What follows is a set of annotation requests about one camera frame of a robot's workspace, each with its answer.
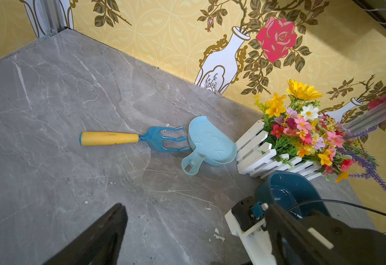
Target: purple lavender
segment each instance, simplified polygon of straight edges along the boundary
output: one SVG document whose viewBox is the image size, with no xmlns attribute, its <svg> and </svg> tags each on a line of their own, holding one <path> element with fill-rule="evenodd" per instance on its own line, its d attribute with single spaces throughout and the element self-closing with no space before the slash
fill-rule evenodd
<svg viewBox="0 0 386 265">
<path fill-rule="evenodd" d="M 365 169 L 364 174 L 350 174 L 349 177 L 351 178 L 373 178 L 380 186 L 383 188 L 384 191 L 386 191 L 386 182 L 377 174 L 376 171 L 376 165 L 368 162 L 365 160 L 362 156 L 358 156 L 354 152 L 348 151 L 344 148 L 337 148 L 336 151 L 338 151 L 341 154 L 352 156 L 352 158 L 356 161 L 362 164 L 363 169 Z"/>
<path fill-rule="evenodd" d="M 343 139 L 346 141 L 346 140 L 350 140 L 350 139 L 355 139 L 355 138 L 359 138 L 359 137 L 362 137 L 366 134 L 369 134 L 370 132 L 372 131 L 375 131 L 377 129 L 377 125 L 376 126 L 373 126 L 371 128 L 369 128 L 368 130 L 365 130 L 359 134 L 355 134 L 355 135 L 350 135 L 350 136 L 346 136 L 344 137 Z"/>
</svg>

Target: flower bouquet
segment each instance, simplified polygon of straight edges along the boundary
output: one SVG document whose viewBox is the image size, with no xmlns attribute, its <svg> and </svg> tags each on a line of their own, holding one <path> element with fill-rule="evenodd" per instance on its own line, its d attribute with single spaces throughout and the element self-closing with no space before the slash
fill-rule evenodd
<svg viewBox="0 0 386 265">
<path fill-rule="evenodd" d="M 287 95 L 275 93 L 265 104 L 259 102 L 259 95 L 255 96 L 255 105 L 263 112 L 264 130 L 270 132 L 266 141 L 276 150 L 276 159 L 283 160 L 280 155 L 287 153 L 289 157 L 318 161 L 322 165 L 319 172 L 328 181 L 340 182 L 350 176 L 374 178 L 386 190 L 386 183 L 376 173 L 375 158 L 360 145 L 361 135 L 352 136 L 339 121 L 318 114 L 316 99 L 323 95 L 315 91 L 315 87 L 294 80 L 289 80 L 288 84 L 286 92 L 291 103 L 287 108 L 283 102 Z M 349 174 L 348 169 L 354 163 L 361 165 L 366 173 Z"/>
</svg>

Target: light blue plastic scoop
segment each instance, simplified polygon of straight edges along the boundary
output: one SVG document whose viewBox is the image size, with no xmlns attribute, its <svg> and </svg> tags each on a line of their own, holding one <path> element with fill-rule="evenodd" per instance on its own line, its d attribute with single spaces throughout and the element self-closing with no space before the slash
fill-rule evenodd
<svg viewBox="0 0 386 265">
<path fill-rule="evenodd" d="M 203 161 L 213 166 L 222 166 L 234 160 L 237 146 L 206 116 L 194 118 L 187 135 L 193 152 L 181 162 L 183 171 L 193 176 L 199 171 Z"/>
</svg>

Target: scoop handle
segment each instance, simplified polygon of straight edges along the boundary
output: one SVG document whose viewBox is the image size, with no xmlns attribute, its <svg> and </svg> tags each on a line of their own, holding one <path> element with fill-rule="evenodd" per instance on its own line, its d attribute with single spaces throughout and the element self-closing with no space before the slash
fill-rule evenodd
<svg viewBox="0 0 386 265">
<path fill-rule="evenodd" d="M 83 131 L 80 134 L 80 145 L 82 146 L 107 146 L 138 141 L 138 134 L 122 134 L 100 131 Z"/>
<path fill-rule="evenodd" d="M 202 164 L 203 160 L 205 160 L 205 156 L 201 156 L 197 150 L 193 151 L 189 156 L 184 157 L 183 161 L 181 162 L 181 167 L 183 168 L 184 173 L 186 173 L 189 176 L 196 175 L 196 173 L 199 171 L 200 165 Z"/>
</svg>

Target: black cable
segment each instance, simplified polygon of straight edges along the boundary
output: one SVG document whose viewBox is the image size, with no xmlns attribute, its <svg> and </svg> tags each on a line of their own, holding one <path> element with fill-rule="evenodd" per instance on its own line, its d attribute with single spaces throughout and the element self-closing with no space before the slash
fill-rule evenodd
<svg viewBox="0 0 386 265">
<path fill-rule="evenodd" d="M 298 204 L 296 204 L 296 205 L 290 207 L 290 208 L 287 209 L 286 211 L 287 211 L 287 212 L 290 212 L 292 209 L 295 209 L 296 207 L 299 207 L 299 206 L 302 206 L 302 205 L 306 205 L 306 204 L 312 204 L 312 203 L 314 203 L 314 202 L 335 202 L 335 203 L 338 203 L 338 204 L 346 204 L 346 205 L 355 206 L 355 207 L 358 207 L 358 208 L 361 208 L 361 209 L 364 209 L 364 210 L 367 210 L 367 211 L 370 211 L 370 212 L 375 212 L 375 213 L 378 213 L 379 215 L 384 215 L 384 216 L 386 216 L 386 213 L 383 213 L 383 212 L 380 212 L 380 211 L 377 211 L 377 210 L 374 210 L 374 209 L 371 209 L 371 208 L 367 208 L 367 207 L 365 207 L 365 206 L 361 206 L 361 205 L 358 205 L 358 204 L 353 204 L 353 203 L 345 202 L 345 201 L 328 200 L 328 199 L 312 200 L 312 201 L 304 201 L 304 202 L 298 203 Z"/>
</svg>

